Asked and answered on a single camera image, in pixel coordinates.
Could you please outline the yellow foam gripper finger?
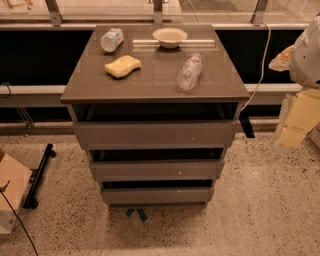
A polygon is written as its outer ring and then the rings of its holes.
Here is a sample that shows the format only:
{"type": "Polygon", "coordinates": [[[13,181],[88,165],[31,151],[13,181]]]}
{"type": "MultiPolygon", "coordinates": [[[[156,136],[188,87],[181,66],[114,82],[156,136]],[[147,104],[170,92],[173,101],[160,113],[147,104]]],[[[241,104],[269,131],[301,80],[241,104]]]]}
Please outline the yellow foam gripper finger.
{"type": "Polygon", "coordinates": [[[307,88],[295,95],[287,94],[282,102],[273,149],[289,153],[304,141],[320,123],[320,91],[307,88]]]}
{"type": "Polygon", "coordinates": [[[288,71],[290,69],[291,55],[294,46],[291,45],[280,52],[274,59],[271,60],[268,67],[277,72],[288,71]]]}

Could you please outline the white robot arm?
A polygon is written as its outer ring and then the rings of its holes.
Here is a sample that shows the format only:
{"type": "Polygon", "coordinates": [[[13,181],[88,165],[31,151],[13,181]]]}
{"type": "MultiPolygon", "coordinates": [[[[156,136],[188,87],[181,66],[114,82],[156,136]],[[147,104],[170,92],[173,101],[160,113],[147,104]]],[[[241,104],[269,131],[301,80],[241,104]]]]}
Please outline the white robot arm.
{"type": "Polygon", "coordinates": [[[270,63],[274,71],[289,71],[301,86],[299,93],[282,101],[274,149],[287,153],[296,149],[320,123],[320,15],[317,15],[295,43],[270,63]]]}

